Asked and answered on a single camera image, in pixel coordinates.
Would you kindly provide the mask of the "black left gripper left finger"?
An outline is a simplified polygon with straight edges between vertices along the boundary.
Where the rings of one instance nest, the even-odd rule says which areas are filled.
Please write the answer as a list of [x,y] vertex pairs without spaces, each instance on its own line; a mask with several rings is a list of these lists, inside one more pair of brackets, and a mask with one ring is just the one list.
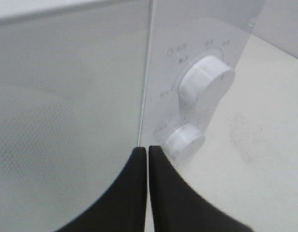
[[107,191],[59,232],[143,232],[147,206],[147,154],[136,147]]

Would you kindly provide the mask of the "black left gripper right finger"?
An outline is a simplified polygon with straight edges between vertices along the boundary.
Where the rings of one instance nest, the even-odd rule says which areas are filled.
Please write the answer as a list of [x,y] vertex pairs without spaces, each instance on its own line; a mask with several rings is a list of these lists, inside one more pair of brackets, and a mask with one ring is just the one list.
[[149,147],[149,191],[157,232],[250,232],[198,195],[178,174],[160,146]]

